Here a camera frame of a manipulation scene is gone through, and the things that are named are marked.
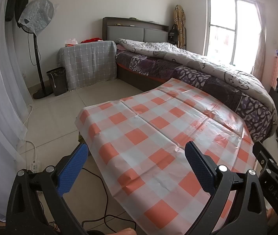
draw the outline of gray comforter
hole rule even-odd
[[[245,107],[246,115],[243,119],[246,123],[249,121],[250,126],[247,124],[248,127],[251,127],[251,121],[255,120],[253,126],[249,128],[254,141],[262,140],[265,137],[274,134],[278,126],[277,112],[274,102],[262,86],[261,82],[251,74],[234,70],[227,65],[220,64],[218,61],[212,62],[212,60],[208,60],[205,56],[181,50],[169,43],[144,43],[124,39],[119,39],[118,41],[128,51],[143,56],[176,62],[184,65],[185,68],[195,69],[206,75],[211,75],[239,90],[244,93],[247,98],[242,96],[240,105],[238,105],[237,109],[240,109],[240,106]],[[247,102],[245,104],[246,99],[249,99],[248,97],[257,100],[259,105],[256,105],[254,102]],[[263,112],[263,105],[266,107],[267,112]],[[264,127],[267,127],[266,136],[264,135]]]

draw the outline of hand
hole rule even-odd
[[[109,234],[109,235],[137,235],[137,233],[135,232],[134,229],[127,228],[127,229],[124,229],[120,232],[117,232],[117,233],[114,233],[114,234]]]
[[[267,225],[270,227],[274,227],[278,223],[278,215],[274,211],[274,209],[269,209],[266,211],[267,217]]]

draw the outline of blue gripper pad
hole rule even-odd
[[[88,152],[89,149],[86,144],[78,146],[77,151],[59,174],[57,178],[57,191],[61,197],[72,188],[72,185],[88,158]]]
[[[207,158],[210,157],[203,155],[197,146],[191,141],[185,146],[185,156],[203,190],[210,195],[213,195],[215,192],[216,176],[215,169],[210,164],[213,160],[209,161]]]

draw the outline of window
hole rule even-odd
[[[256,3],[249,0],[207,0],[204,55],[250,73],[261,25]]]

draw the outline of black cable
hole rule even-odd
[[[29,43],[29,33],[28,33],[28,48],[29,48],[29,56],[30,56],[30,61],[32,63],[33,66],[35,66],[36,64],[33,64],[32,59],[31,59],[31,53],[30,53],[30,43]]]
[[[135,230],[136,230],[136,228],[137,228],[137,223],[136,223],[135,221],[133,221],[133,220],[128,220],[128,219],[124,219],[124,218],[117,217],[117,216],[114,216],[114,215],[107,215],[107,214],[106,214],[106,212],[107,212],[107,207],[108,207],[108,203],[109,203],[109,196],[108,196],[108,194],[107,194],[107,191],[106,191],[106,188],[105,188],[105,185],[104,185],[104,182],[103,182],[102,178],[101,178],[100,176],[94,174],[93,172],[91,172],[91,171],[85,169],[85,168],[82,168],[82,169],[86,170],[87,172],[91,173],[92,175],[98,177],[98,178],[101,180],[102,185],[103,185],[103,188],[104,188],[104,190],[105,190],[105,194],[106,194],[106,206],[105,206],[105,211],[104,211],[104,216],[103,216],[103,217],[101,217],[101,218],[99,218],[99,219],[95,219],[95,220],[84,220],[84,221],[82,221],[81,226],[83,227],[83,225],[84,225],[86,222],[96,222],[96,221],[104,220],[105,225],[106,225],[111,231],[113,231],[113,232],[116,233],[116,231],[114,231],[110,226],[108,226],[107,223],[106,223],[106,221],[105,221],[105,218],[106,218],[106,217],[114,217],[114,218],[117,218],[117,219],[120,219],[120,220],[124,220],[124,221],[128,221],[128,222],[133,222],[133,223],[135,224]]]
[[[33,66],[36,66],[36,64],[33,64],[32,58],[31,58],[31,53],[30,53],[30,42],[29,42],[29,33],[28,33],[28,48],[29,48],[30,61],[31,61],[31,63],[32,63]],[[40,53],[40,50],[39,50],[39,47],[38,47],[38,46],[37,46],[37,48],[38,48],[38,52],[39,52],[39,55],[40,55],[39,61],[41,61],[41,53]]]
[[[41,204],[41,207],[42,207],[42,210],[43,210],[43,213],[44,213],[44,207],[43,207],[43,204],[42,204],[42,202],[41,201],[39,201],[40,202],[40,204]]]

